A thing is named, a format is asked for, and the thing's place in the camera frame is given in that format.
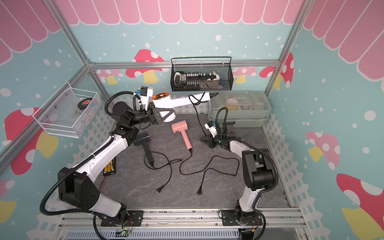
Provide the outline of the white hair dryer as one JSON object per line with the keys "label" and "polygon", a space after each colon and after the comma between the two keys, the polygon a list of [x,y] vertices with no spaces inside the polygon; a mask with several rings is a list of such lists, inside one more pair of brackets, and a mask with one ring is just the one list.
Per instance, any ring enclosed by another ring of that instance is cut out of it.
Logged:
{"label": "white hair dryer", "polygon": [[210,93],[202,93],[197,95],[191,95],[188,97],[182,97],[178,99],[172,99],[170,93],[160,93],[152,97],[154,106],[160,109],[175,109],[176,107],[186,105],[197,105],[210,101],[212,96]]}

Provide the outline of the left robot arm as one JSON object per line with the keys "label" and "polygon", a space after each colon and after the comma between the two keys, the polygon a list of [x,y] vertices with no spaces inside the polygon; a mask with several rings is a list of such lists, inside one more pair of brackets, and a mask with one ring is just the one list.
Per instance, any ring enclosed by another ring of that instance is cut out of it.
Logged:
{"label": "left robot arm", "polygon": [[[132,144],[137,135],[136,125],[149,122],[152,125],[169,121],[174,113],[170,102],[163,102],[152,97],[152,102],[145,109],[130,108],[125,102],[114,104],[109,111],[110,103],[121,95],[132,95],[142,100],[142,96],[130,91],[122,91],[106,101],[105,112],[117,122],[116,128],[109,133],[108,139],[96,151],[72,168],[63,168],[58,173],[58,181],[48,190],[40,204],[40,212],[45,216],[56,216],[69,213],[89,213],[107,220],[117,226],[123,226],[130,219],[125,204],[117,202],[101,194],[94,184],[97,176],[120,152]],[[59,191],[59,199],[72,206],[62,211],[49,211],[46,204],[55,190]]]}

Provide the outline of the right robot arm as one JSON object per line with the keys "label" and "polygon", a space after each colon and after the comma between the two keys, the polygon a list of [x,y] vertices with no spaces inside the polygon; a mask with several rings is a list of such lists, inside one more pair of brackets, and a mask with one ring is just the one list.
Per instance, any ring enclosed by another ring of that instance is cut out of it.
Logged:
{"label": "right robot arm", "polygon": [[243,195],[237,201],[235,209],[227,214],[219,214],[224,224],[251,225],[264,224],[263,215],[257,209],[261,196],[273,190],[278,183],[279,173],[276,164],[270,157],[268,149],[253,147],[245,140],[236,137],[234,122],[228,122],[229,110],[220,108],[215,120],[205,124],[210,131],[209,136],[200,141],[213,149],[217,146],[230,151],[242,159],[243,177],[246,184]]}

